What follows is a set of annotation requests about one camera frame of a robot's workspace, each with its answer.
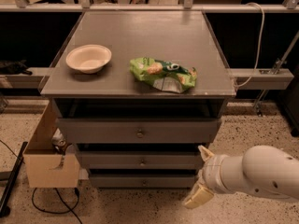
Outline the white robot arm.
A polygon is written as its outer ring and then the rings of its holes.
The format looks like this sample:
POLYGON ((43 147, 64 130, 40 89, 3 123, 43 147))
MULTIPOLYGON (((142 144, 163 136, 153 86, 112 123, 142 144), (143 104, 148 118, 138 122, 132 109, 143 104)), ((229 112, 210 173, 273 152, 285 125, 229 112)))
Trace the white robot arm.
POLYGON ((183 205, 194 209, 215 194, 242 192, 283 202, 299 201, 299 160, 270 146, 249 148, 241 156, 218 155, 199 147, 203 168, 183 205))

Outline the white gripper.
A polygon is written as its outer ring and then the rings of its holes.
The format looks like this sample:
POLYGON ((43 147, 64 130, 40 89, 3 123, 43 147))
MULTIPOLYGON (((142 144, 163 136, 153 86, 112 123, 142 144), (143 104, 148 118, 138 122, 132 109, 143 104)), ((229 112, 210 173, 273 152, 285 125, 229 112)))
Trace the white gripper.
POLYGON ((199 146, 198 149, 204 161, 201 174, 204 185, 200 183, 194 184, 191 192, 182 203, 188 209, 194 209, 209 202, 214 197, 214 193, 229 193, 229 190, 221 180, 221 164, 227 158, 227 155, 214 155, 213 152, 204 146, 199 146))

